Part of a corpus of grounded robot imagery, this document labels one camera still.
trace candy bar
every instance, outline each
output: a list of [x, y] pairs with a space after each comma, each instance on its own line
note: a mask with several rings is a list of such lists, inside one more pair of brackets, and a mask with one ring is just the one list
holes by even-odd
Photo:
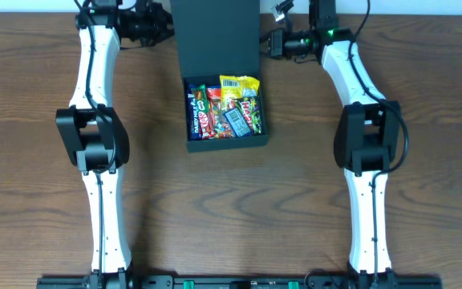
[[200, 140], [202, 138], [201, 128], [199, 126], [199, 109], [197, 107], [195, 96], [192, 93], [188, 94], [188, 111], [190, 113], [189, 126], [190, 126], [190, 140]]
[[206, 96], [210, 101], [221, 101], [221, 86], [212, 86], [206, 88]]
[[209, 106], [212, 110], [213, 129], [217, 133], [218, 138], [231, 138], [234, 137], [234, 132], [231, 129], [228, 121], [222, 117], [222, 110], [220, 108], [220, 101], [210, 101]]
[[211, 120], [209, 102], [206, 98], [206, 86], [203, 84], [198, 88], [193, 88], [192, 93], [195, 97], [197, 108], [199, 110], [199, 125], [201, 126], [202, 139], [208, 140], [216, 136], [213, 130], [213, 122]]
[[238, 101], [240, 111], [254, 135], [261, 134], [261, 114], [258, 100], [258, 97], [244, 97], [243, 100]]
[[240, 113], [238, 108], [224, 112], [224, 117], [231, 125], [231, 128], [237, 137], [252, 135], [251, 130], [244, 119], [244, 116]]

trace yellow candy wrapper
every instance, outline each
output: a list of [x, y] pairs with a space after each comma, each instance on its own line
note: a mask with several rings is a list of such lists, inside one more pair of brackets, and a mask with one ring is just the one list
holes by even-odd
[[232, 100], [257, 96], [259, 80], [250, 76], [221, 75], [221, 102], [227, 104]]

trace blue candy wrapper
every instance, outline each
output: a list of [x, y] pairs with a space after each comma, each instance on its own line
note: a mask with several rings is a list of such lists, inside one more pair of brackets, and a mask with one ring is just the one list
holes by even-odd
[[233, 132], [237, 137], [252, 135], [249, 125], [245, 121], [244, 116], [240, 113], [238, 108], [234, 108], [228, 112], [224, 112], [224, 117], [231, 125], [231, 128], [233, 129]]
[[196, 99], [192, 93], [187, 95], [188, 98], [188, 121], [190, 126], [190, 140], [200, 140], [202, 139], [202, 131], [199, 126], [199, 108], [197, 107]]

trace black metal base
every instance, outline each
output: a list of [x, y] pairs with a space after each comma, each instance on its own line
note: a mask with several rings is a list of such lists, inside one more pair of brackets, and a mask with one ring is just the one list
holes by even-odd
[[[301, 277], [244, 277], [244, 278], [206, 278], [172, 277], [169, 275], [150, 275], [130, 278], [124, 272], [103, 275], [98, 285], [97, 274], [82, 278], [40, 278], [37, 289], [368, 289], [372, 276], [355, 274], [348, 269], [348, 275], [311, 275]], [[377, 288], [393, 289], [440, 289], [441, 279], [432, 276], [396, 276], [393, 271], [379, 274]]]

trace black lid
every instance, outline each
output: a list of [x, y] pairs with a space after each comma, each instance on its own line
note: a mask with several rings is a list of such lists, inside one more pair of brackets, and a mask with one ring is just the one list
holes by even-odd
[[258, 72], [259, 0], [171, 0], [181, 76]]

